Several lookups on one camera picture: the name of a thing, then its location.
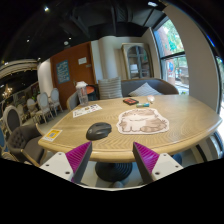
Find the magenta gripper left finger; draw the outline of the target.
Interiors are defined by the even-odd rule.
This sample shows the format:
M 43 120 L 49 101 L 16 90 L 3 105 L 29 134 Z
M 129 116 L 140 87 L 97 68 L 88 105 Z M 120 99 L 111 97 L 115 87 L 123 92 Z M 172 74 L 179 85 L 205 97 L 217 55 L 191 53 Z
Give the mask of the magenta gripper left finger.
M 79 184 L 84 175 L 92 153 L 92 142 L 86 142 L 66 153 L 67 160 L 73 170 L 72 181 Z

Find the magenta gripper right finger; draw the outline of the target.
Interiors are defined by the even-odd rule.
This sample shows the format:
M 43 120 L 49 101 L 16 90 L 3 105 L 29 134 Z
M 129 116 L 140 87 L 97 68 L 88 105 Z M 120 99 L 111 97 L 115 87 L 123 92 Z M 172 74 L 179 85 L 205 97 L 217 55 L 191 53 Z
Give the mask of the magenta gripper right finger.
M 159 159 L 159 154 L 137 142 L 133 143 L 132 152 L 143 182 L 152 183 L 152 171 Z

